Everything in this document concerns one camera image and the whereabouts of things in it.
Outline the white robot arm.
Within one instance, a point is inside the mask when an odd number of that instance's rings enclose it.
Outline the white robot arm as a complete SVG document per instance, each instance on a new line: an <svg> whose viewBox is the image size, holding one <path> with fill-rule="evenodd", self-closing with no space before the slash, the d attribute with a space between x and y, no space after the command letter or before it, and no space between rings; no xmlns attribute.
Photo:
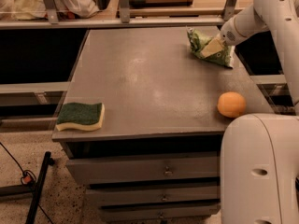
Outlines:
<svg viewBox="0 0 299 224"><path fill-rule="evenodd" d="M204 56L268 30L292 103L299 101L298 0L253 0L228 20L204 48ZM227 127L221 145L221 223L299 224L299 118L276 114L241 116Z"/></svg>

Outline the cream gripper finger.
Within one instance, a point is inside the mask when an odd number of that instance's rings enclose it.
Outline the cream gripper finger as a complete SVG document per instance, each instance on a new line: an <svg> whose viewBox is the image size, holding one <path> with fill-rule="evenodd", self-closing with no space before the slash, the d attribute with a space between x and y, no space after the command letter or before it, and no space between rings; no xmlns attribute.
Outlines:
<svg viewBox="0 0 299 224"><path fill-rule="evenodd" d="M222 51L225 47L225 42L221 37L214 37L200 52L203 58L214 55Z"/></svg>

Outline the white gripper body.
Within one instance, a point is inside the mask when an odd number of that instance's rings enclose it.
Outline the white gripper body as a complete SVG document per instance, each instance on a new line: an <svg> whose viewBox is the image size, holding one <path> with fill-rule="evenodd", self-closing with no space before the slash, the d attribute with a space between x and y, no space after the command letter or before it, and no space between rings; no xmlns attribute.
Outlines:
<svg viewBox="0 0 299 224"><path fill-rule="evenodd" d="M221 27L221 39L228 46L236 46L248 38L245 33L245 28L245 17L242 15L235 15Z"/></svg>

